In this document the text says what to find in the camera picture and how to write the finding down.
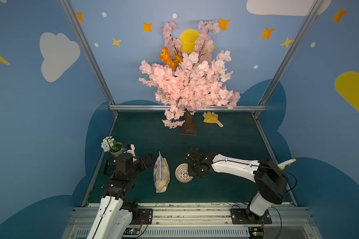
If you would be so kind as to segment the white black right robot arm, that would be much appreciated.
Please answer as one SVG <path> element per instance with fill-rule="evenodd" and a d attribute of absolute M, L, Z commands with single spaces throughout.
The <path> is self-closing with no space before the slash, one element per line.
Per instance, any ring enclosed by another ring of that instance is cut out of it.
<path fill-rule="evenodd" d="M 159 183 L 153 202 L 248 202 L 246 215 L 258 218 L 283 203 L 288 176 L 270 158 L 245 160 L 192 148 L 178 166 L 174 182 Z"/>

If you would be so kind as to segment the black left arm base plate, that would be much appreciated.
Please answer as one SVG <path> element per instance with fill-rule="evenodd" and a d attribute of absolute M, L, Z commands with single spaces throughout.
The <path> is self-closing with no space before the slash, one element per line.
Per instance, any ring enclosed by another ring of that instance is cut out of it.
<path fill-rule="evenodd" d="M 151 225 L 153 220 L 153 209 L 139 208 L 138 211 L 133 211 L 133 218 L 131 225 Z"/>

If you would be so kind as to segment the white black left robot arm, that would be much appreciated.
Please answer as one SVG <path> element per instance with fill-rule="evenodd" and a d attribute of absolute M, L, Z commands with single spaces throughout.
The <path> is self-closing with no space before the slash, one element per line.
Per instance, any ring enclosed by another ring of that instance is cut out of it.
<path fill-rule="evenodd" d="M 126 200 L 126 195 L 138 174 L 153 166 L 152 157 L 152 154 L 137 157 L 126 152 L 110 160 L 106 166 L 110 177 L 103 185 L 100 206 L 88 239 L 121 239 L 128 226 L 141 219 L 138 203 Z"/>

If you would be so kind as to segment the white purple oats bag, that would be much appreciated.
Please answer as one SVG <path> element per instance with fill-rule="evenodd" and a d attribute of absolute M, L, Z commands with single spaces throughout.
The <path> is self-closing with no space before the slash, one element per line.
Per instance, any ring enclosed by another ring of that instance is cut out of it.
<path fill-rule="evenodd" d="M 154 165 L 153 178 L 156 193 L 166 192 L 170 183 L 170 170 L 166 158 L 160 152 Z"/>

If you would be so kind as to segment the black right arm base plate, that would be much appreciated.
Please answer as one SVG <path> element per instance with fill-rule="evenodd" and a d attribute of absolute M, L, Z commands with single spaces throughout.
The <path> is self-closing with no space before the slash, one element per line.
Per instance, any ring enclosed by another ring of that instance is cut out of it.
<path fill-rule="evenodd" d="M 252 212 L 247 211 L 246 209 L 241 209 L 233 206 L 230 209 L 230 214 L 231 214 L 232 223 L 234 225 L 272 224 L 272 219 L 268 210 L 265 211 L 264 215 L 258 216 Z"/>

